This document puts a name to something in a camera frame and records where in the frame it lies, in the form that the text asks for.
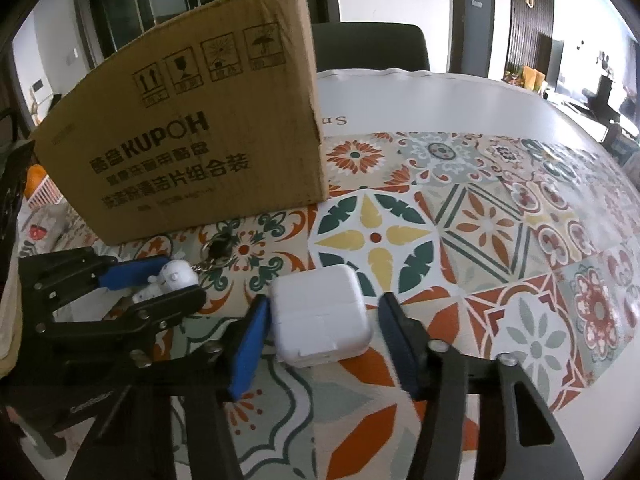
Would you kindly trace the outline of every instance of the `chair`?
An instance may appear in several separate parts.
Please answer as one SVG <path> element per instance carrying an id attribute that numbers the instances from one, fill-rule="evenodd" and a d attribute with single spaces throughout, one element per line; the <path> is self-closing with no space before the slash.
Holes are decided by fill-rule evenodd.
<path id="1" fill-rule="evenodd" d="M 312 25 L 318 72 L 339 68 L 428 70 L 424 34 L 416 25 L 341 22 Z"/>

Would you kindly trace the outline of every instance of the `colorful tile pattern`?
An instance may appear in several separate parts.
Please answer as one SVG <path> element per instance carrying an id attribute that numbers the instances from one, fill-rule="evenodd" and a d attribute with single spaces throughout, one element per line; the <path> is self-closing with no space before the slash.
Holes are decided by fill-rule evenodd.
<path id="1" fill-rule="evenodd" d="M 156 359 L 219 337 L 275 276 L 341 263 L 356 270 L 374 326 L 367 352 L 299 370 L 280 364 L 268 344 L 252 389 L 226 406 L 246 478 L 406 477 L 425 405 L 398 387 L 376 321 L 383 292 L 464 353 L 514 353 L 555 411 L 606 373 L 635 336 L 640 195 L 608 155 L 439 132 L 332 137 L 324 150 L 331 198 L 317 206 L 117 248 L 74 218 L 58 244 L 197 262 L 208 238 L 232 234 L 232 261 L 203 276 L 206 306 L 158 334 Z M 478 446 L 477 422 L 470 402 L 465 462 Z M 188 478 L 178 399 L 174 444 Z"/>

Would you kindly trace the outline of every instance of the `brown cardboard box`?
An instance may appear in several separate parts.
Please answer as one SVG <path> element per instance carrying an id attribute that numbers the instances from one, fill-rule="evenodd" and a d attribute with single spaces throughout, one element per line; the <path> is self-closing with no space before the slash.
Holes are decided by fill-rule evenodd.
<path id="1" fill-rule="evenodd" d="M 36 129 L 108 244 L 327 197 L 306 0 L 217 0 L 155 27 Z"/>

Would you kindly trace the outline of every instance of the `dark slatted wall panel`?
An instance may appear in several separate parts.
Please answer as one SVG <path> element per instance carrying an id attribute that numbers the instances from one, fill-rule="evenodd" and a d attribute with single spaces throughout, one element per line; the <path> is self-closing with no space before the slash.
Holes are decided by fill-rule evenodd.
<path id="1" fill-rule="evenodd" d="M 554 0 L 511 0 L 511 31 L 507 70 L 528 65 L 546 74 L 551 56 L 554 28 Z"/>

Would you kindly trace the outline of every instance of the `white case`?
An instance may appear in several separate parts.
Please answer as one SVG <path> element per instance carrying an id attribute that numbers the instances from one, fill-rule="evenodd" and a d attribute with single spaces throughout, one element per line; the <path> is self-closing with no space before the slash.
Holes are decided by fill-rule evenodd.
<path id="1" fill-rule="evenodd" d="M 295 367 L 363 354 L 373 335 L 358 278 L 347 265 L 276 278 L 271 313 L 278 358 Z"/>

